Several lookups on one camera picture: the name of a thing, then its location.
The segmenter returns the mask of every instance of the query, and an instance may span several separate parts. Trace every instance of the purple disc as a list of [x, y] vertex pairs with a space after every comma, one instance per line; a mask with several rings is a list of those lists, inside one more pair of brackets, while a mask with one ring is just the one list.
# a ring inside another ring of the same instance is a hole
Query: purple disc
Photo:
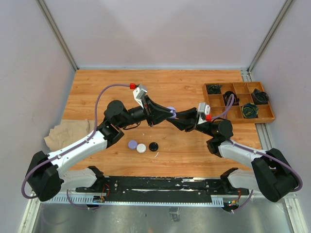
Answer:
[[176, 109], [174, 107], [171, 107], [171, 106], [169, 106], [167, 108], [171, 110], [170, 111], [171, 113], [173, 113], [173, 116], [171, 116], [170, 119], [175, 119], [176, 118]]
[[129, 149], [135, 150], [136, 147], [137, 147], [137, 145], [138, 145], [138, 143], [137, 143], [137, 141], [135, 141], [135, 140], [131, 140], [131, 141], [128, 142], [127, 145], [128, 145], [128, 148], [129, 148]]

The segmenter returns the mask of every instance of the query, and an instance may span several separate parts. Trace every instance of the black disc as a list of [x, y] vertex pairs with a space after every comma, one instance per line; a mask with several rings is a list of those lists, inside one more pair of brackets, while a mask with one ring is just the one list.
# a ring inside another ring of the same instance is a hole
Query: black disc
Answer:
[[157, 151], [157, 149], [159, 149], [159, 145], [156, 142], [152, 142], [149, 144], [149, 150]]

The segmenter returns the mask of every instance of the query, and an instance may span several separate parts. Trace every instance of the red connector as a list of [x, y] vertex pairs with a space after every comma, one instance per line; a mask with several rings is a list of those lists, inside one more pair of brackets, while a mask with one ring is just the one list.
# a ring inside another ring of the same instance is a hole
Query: red connector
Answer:
[[212, 115], [206, 115], [205, 120], [206, 121], [212, 121]]
[[136, 84], [135, 83], [130, 83], [130, 89], [134, 90], [136, 88]]

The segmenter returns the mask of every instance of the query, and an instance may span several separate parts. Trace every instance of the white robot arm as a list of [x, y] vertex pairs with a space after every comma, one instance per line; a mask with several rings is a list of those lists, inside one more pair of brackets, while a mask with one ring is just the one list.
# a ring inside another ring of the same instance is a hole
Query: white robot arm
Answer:
[[[41, 201], [53, 198], [59, 191], [94, 185], [98, 176], [92, 169], [68, 169], [91, 154], [112, 146], [124, 135], [122, 128], [143, 120], [149, 126], [167, 120], [179, 130], [197, 130], [210, 135], [212, 138], [207, 141], [207, 147], [212, 154], [233, 159], [253, 169], [249, 172], [233, 168], [225, 172], [221, 179], [228, 192], [235, 188], [258, 190], [267, 199], [278, 201], [287, 193], [301, 188], [300, 177], [293, 173], [280, 151], [258, 150], [230, 140], [233, 136], [231, 122], [222, 118], [211, 121], [210, 107], [206, 103], [200, 103], [198, 109], [172, 113], [171, 109], [154, 103], [146, 95], [145, 86], [135, 85], [133, 89], [138, 107], [127, 110], [121, 101], [114, 100], [108, 104], [105, 118], [95, 131], [66, 148], [47, 155], [40, 151], [33, 156], [25, 182], [30, 184]], [[266, 155], [283, 165], [265, 158]]]

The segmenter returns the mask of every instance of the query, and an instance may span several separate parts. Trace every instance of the wooden tray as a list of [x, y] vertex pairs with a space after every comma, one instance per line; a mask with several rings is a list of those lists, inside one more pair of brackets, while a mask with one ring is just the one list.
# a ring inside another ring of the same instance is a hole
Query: wooden tray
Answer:
[[[221, 94], [208, 94], [207, 85], [222, 85]], [[254, 103], [251, 93], [257, 88], [264, 91], [261, 82], [236, 82], [236, 83], [205, 83], [203, 85], [203, 94], [205, 102], [210, 106], [210, 114], [212, 116], [219, 115], [225, 110], [225, 102], [223, 94], [226, 91], [234, 92], [239, 98], [239, 105], [232, 106], [227, 113], [227, 119], [232, 123], [270, 123], [275, 120], [270, 102], [268, 104], [257, 105], [259, 111], [256, 118], [244, 118], [241, 107], [247, 103]]]

